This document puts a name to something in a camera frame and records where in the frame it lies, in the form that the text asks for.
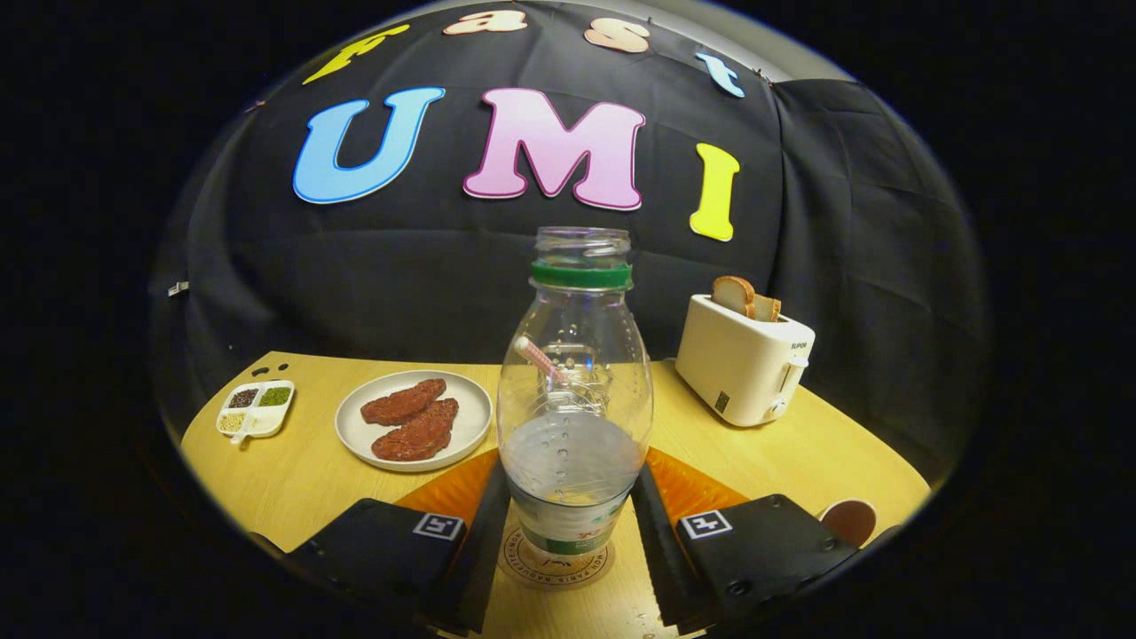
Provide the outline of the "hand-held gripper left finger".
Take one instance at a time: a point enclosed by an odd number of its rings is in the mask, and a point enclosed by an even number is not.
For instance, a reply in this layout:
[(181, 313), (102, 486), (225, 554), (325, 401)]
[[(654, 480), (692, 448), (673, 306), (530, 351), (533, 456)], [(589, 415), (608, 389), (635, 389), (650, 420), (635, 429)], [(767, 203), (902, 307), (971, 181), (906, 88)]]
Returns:
[(349, 598), (389, 605), (390, 621), (481, 634), (509, 501), (492, 449), (394, 504), (359, 499), (287, 559)]

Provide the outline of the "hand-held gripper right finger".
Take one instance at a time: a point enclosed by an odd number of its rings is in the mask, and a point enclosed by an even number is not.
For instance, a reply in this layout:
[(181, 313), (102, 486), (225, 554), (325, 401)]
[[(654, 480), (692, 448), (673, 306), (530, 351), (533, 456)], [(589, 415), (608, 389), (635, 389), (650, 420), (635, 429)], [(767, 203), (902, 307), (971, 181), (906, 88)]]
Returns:
[(682, 634), (771, 619), (857, 554), (787, 496), (750, 499), (655, 448), (630, 497), (662, 622)]

